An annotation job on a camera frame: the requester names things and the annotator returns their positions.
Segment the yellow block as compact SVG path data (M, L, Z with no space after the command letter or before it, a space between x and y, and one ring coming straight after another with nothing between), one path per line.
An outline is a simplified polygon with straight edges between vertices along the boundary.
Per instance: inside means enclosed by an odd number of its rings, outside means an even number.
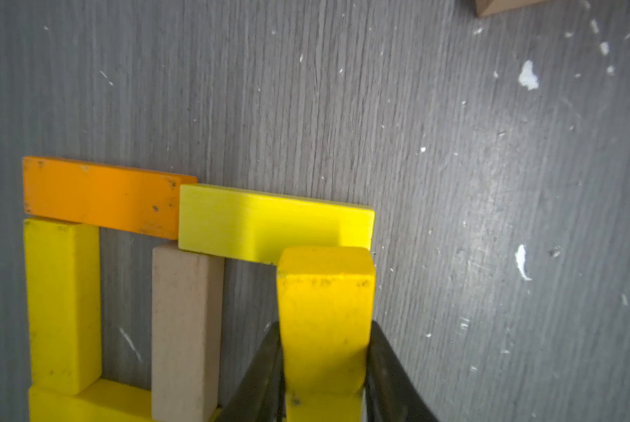
M146 390L101 378L77 395L29 390L31 421L152 421L152 398Z
M359 421L376 291L362 247L294 247L277 266L288 421Z
M33 384L73 396L102 374L100 232L29 218L24 241Z
M184 185L179 248L275 265L297 246L370 249L372 207L206 184Z

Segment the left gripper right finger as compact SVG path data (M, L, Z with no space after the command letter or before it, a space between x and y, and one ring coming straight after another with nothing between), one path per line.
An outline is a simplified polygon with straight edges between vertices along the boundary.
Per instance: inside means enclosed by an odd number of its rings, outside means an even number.
M371 325L364 389L367 421L439 421L414 388L376 321Z

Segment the orange block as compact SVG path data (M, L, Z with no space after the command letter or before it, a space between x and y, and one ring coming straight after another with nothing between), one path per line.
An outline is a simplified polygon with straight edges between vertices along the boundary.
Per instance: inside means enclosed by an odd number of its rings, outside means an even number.
M179 237L180 188L197 177L64 158L22 159L32 216L150 237Z

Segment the yellow block top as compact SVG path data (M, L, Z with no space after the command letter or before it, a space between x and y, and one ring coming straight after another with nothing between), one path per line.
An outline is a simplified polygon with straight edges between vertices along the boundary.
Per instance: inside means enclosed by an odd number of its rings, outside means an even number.
M73 396L102 374L100 232L29 218L24 241L33 384Z

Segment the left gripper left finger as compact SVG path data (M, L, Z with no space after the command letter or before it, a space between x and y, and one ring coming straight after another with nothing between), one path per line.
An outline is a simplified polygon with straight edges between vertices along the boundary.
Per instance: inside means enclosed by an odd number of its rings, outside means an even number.
M280 324L274 322L216 421L283 421L284 394Z

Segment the natural wood block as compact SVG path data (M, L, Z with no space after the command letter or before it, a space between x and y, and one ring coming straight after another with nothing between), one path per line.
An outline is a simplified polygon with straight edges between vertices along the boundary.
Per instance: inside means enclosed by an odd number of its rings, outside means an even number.
M478 17L488 17L501 12L520 9L530 5L542 3L545 0L476 0Z
M224 259L152 251L152 418L208 421L218 406Z

